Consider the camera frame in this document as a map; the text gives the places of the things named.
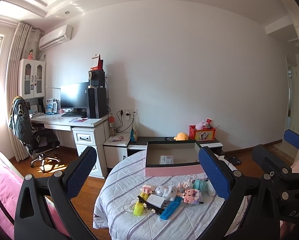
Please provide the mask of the white air conditioner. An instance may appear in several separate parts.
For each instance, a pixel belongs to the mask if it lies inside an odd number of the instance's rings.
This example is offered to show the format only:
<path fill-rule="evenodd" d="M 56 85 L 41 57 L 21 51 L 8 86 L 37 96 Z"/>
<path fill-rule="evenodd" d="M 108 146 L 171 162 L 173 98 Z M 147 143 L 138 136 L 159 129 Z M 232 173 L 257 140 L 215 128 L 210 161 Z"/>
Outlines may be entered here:
<path fill-rule="evenodd" d="M 45 51 L 53 46 L 70 41 L 72 31 L 72 26 L 67 24 L 45 34 L 39 40 L 39 50 Z"/>

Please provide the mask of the black computer monitor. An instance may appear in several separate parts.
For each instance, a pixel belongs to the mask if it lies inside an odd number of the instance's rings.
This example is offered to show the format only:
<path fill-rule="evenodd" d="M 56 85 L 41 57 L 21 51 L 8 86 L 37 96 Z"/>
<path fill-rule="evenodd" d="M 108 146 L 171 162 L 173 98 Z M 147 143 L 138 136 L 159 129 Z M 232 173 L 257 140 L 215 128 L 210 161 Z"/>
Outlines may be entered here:
<path fill-rule="evenodd" d="M 88 82 L 62 85 L 61 108 L 86 109 L 88 86 Z"/>

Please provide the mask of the blue highlighter marker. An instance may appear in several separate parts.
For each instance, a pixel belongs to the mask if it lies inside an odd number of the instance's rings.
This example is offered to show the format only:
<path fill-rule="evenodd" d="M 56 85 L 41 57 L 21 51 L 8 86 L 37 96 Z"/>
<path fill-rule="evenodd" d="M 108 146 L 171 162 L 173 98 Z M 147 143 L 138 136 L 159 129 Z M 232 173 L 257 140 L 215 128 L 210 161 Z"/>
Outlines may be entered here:
<path fill-rule="evenodd" d="M 177 208 L 180 206 L 182 202 L 181 197 L 176 197 L 173 202 L 170 202 L 168 206 L 164 209 L 162 214 L 160 215 L 160 218 L 163 220 L 168 220 L 171 215 L 177 210 Z"/>

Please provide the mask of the clear tissue pack box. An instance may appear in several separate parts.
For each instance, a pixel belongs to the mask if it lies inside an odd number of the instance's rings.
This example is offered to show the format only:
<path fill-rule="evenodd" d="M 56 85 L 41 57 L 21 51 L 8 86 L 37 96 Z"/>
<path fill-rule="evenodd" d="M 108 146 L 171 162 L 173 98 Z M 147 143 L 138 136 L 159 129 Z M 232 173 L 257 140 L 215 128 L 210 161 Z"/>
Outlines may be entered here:
<path fill-rule="evenodd" d="M 161 155 L 159 163 L 160 163 L 160 165 L 173 164 L 173 156 L 171 156 L 171 155 Z"/>

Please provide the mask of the yellow highlighter marker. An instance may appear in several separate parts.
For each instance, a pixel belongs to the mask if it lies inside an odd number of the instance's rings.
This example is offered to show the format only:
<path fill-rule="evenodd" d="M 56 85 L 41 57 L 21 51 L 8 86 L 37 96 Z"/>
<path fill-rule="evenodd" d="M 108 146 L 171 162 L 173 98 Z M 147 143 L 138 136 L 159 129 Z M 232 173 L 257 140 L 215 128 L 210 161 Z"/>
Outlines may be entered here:
<path fill-rule="evenodd" d="M 133 214 L 136 215 L 136 216 L 141 215 L 141 213 L 144 210 L 144 206 L 139 201 L 139 197 L 141 197 L 143 200 L 147 200 L 147 198 L 149 197 L 149 194 L 148 193 L 141 193 L 140 195 L 137 196 L 137 202 L 135 204 L 134 211 L 133 211 Z"/>

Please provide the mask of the small pink white block toy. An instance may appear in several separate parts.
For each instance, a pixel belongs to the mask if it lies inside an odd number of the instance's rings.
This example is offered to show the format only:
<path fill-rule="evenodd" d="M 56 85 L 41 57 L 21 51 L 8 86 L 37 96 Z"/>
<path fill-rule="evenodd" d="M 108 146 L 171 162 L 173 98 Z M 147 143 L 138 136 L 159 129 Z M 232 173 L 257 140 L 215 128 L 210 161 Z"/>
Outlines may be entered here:
<path fill-rule="evenodd" d="M 155 191 L 155 187 L 152 185 L 143 185 L 141 188 L 141 192 L 145 194 L 152 194 Z"/>

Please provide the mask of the white paw print dish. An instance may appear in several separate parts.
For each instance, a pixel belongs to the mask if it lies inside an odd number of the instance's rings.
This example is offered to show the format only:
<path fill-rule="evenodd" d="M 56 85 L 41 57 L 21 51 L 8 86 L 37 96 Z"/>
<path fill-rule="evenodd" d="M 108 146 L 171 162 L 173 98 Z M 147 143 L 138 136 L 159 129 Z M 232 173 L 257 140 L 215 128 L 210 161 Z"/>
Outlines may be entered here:
<path fill-rule="evenodd" d="M 214 197 L 216 195 L 216 191 L 211 183 L 210 180 L 206 182 L 206 192 L 208 193 L 209 196 Z"/>

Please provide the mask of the white rabbit figurine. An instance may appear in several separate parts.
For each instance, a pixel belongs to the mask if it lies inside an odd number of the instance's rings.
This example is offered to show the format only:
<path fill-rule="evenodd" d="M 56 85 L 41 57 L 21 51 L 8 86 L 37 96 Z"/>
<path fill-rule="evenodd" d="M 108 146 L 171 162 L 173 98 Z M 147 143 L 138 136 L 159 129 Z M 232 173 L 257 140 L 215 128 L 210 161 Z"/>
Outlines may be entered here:
<path fill-rule="evenodd" d="M 155 194 L 162 197 L 165 201 L 173 202 L 177 197 L 178 189 L 175 185 L 159 185 L 155 189 Z"/>

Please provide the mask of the pink bedding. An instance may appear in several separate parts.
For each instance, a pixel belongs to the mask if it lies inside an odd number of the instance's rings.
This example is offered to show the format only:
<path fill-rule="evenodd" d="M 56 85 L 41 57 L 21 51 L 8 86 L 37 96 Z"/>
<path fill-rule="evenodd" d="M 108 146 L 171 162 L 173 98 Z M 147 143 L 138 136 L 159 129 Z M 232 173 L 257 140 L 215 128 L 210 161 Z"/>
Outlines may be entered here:
<path fill-rule="evenodd" d="M 12 218 L 15 217 L 16 205 L 23 183 L 23 176 L 16 171 L 4 154 L 0 152 L 0 201 Z M 0 226 L 9 237 L 14 239 L 14 226 L 0 208 Z"/>

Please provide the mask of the black keyboard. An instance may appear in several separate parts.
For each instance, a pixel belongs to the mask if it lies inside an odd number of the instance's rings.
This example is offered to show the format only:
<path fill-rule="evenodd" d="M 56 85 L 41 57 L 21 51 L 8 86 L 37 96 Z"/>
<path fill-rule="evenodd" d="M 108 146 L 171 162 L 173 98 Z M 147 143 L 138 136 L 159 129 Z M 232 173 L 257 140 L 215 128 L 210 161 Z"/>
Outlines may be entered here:
<path fill-rule="evenodd" d="M 87 113 L 86 112 L 75 112 L 75 111 L 68 111 L 64 114 L 62 114 L 62 116 L 65 117 L 72 117 L 72 116 L 76 116 L 76 117 L 80 117 L 80 118 L 86 118 L 87 117 Z"/>

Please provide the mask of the orange cap bottle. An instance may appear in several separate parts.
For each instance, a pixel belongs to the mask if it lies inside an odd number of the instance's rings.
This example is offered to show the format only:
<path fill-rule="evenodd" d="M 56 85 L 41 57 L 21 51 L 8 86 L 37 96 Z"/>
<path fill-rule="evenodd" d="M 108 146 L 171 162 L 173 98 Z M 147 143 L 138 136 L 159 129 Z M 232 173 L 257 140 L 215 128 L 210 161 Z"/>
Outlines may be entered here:
<path fill-rule="evenodd" d="M 115 131 L 115 119 L 113 116 L 110 116 L 108 118 L 108 122 L 109 122 L 109 129 L 110 129 L 110 133 L 111 133 L 111 136 L 115 136 L 116 135 L 116 131 Z"/>

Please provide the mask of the teal brush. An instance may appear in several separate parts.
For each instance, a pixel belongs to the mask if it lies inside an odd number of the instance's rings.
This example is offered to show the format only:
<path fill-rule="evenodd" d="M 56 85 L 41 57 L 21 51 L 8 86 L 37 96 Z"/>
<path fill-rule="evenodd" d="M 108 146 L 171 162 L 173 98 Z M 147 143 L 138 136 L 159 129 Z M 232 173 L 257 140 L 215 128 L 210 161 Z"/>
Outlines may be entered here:
<path fill-rule="evenodd" d="M 193 182 L 193 188 L 199 191 L 206 191 L 207 182 L 205 179 L 196 179 Z"/>

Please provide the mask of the black hair clip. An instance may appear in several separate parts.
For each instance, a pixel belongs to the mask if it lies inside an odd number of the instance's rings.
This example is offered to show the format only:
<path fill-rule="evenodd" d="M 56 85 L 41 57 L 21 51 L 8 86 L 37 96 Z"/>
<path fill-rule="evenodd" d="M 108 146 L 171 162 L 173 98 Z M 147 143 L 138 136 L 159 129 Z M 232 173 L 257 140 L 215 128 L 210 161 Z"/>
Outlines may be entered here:
<path fill-rule="evenodd" d="M 156 215 L 161 215 L 165 209 L 160 208 L 160 207 L 156 207 L 153 204 L 150 204 L 149 202 L 147 202 L 146 200 L 144 200 L 144 198 L 142 198 L 140 195 L 137 196 L 137 201 L 144 207 L 147 208 L 149 211 L 151 211 L 152 213 L 156 214 Z"/>

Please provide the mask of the pink pig doll figurine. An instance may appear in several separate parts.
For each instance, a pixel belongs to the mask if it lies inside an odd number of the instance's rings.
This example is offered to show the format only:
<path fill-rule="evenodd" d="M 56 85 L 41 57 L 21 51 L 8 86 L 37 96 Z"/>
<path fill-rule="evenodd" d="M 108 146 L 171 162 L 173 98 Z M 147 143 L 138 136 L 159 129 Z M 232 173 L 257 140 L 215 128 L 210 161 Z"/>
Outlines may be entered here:
<path fill-rule="evenodd" d="M 184 193 L 186 190 L 193 188 L 193 180 L 190 178 L 183 183 L 178 183 L 177 188 L 180 193 Z"/>

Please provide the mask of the red paper bag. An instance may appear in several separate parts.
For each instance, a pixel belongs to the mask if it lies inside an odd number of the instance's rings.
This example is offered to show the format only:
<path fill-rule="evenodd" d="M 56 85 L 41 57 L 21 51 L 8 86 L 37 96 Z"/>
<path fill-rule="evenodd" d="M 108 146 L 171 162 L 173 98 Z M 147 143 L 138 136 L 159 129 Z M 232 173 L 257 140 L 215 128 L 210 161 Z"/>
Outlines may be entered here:
<path fill-rule="evenodd" d="M 101 59 L 101 55 L 100 54 L 95 54 L 92 57 L 92 62 L 91 62 L 91 67 L 90 70 L 94 71 L 94 70 L 103 70 L 103 60 Z"/>

